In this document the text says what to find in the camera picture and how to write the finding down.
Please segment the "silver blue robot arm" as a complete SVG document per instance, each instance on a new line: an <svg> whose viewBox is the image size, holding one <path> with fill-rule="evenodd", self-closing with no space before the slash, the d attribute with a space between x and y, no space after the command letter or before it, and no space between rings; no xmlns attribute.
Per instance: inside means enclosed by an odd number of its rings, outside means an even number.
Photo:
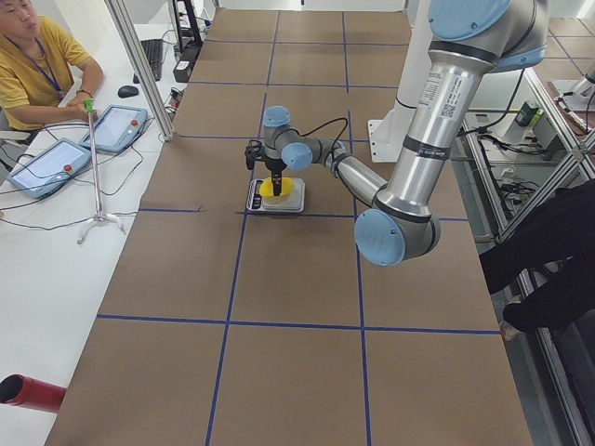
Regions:
<svg viewBox="0 0 595 446"><path fill-rule="evenodd" d="M281 190L285 168L321 164L368 205L354 225L360 253L392 266L430 252L440 223L430 196L450 158L450 148L482 78L535 66L545 56L546 1L433 1L428 22L430 69L389 180L331 139L307 138L290 124L288 109L263 114L260 156Z"/></svg>

